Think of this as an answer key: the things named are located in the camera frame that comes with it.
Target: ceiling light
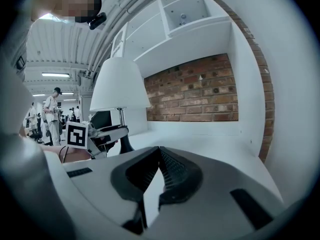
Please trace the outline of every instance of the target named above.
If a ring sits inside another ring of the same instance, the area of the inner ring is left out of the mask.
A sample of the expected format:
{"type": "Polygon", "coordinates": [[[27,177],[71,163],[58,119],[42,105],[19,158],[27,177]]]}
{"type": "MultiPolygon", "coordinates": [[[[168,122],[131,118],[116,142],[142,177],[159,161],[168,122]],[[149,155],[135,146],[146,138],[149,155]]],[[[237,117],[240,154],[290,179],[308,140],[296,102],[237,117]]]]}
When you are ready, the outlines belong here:
{"type": "Polygon", "coordinates": [[[69,78],[69,74],[65,73],[42,73],[43,77],[69,78]]]}

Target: lamp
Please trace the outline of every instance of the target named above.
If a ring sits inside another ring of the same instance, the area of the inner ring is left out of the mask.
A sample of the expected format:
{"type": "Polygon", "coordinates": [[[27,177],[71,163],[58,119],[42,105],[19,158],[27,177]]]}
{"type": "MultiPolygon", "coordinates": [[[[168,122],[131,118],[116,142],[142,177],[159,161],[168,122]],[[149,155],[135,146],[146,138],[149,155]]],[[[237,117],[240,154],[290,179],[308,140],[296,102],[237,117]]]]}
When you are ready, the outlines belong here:
{"type": "MultiPolygon", "coordinates": [[[[151,107],[151,104],[138,65],[123,57],[107,59],[103,63],[95,83],[90,111],[118,110],[119,127],[128,128],[125,122],[124,109],[148,107],[151,107]]],[[[121,138],[120,141],[122,151],[133,150],[128,135],[121,138]]]]}

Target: lamp stand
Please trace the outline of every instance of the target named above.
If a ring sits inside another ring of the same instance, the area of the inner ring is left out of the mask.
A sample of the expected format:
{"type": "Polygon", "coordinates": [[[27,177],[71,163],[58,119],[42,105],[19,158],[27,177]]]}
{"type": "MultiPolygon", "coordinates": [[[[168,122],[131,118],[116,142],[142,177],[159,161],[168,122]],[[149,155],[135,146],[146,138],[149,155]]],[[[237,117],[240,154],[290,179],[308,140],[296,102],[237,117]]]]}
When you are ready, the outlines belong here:
{"type": "MultiPolygon", "coordinates": [[[[126,122],[125,122],[124,109],[125,109],[125,107],[116,108],[116,110],[119,111],[120,127],[128,129],[128,126],[126,125],[126,122]]],[[[134,151],[134,148],[130,144],[128,135],[120,138],[120,144],[121,144],[120,154],[124,154],[124,153],[128,153],[128,152],[134,151]]]]}

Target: black rectangular slot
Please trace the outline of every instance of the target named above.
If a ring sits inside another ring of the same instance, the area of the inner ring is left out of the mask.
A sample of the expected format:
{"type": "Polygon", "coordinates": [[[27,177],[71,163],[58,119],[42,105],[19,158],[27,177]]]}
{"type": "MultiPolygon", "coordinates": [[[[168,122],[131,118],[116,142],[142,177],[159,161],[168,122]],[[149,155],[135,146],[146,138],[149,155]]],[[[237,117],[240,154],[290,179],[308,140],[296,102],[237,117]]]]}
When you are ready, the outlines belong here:
{"type": "Polygon", "coordinates": [[[261,229],[273,220],[244,189],[233,190],[230,194],[256,230],[261,229]]]}
{"type": "Polygon", "coordinates": [[[88,174],[91,172],[92,172],[92,170],[90,168],[83,168],[83,169],[79,169],[79,170],[68,171],[66,174],[68,174],[68,176],[70,178],[72,178],[72,177],[88,174]]]}

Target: brick wall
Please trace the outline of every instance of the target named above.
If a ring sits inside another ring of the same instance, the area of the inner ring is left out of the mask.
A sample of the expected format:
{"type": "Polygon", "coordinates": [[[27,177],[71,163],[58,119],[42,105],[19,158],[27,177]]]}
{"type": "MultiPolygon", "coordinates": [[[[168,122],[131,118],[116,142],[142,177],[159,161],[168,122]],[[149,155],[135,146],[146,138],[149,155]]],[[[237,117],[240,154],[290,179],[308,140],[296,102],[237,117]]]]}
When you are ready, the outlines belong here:
{"type": "Polygon", "coordinates": [[[259,45],[255,41],[254,35],[250,32],[248,26],[241,20],[241,18],[222,0],[214,0],[218,5],[220,5],[226,13],[233,19],[237,26],[242,31],[246,40],[248,41],[253,54],[255,56],[256,62],[259,66],[261,78],[264,88],[264,97],[265,97],[265,126],[264,126],[264,135],[263,142],[260,149],[259,157],[265,162],[270,144],[274,132],[274,122],[275,122],[275,101],[274,101],[274,91],[271,83],[270,73],[268,69],[268,64],[265,60],[264,54],[261,51],[259,45]]]}
{"type": "Polygon", "coordinates": [[[144,79],[148,121],[238,121],[238,98],[229,58],[190,61],[144,79]]]}

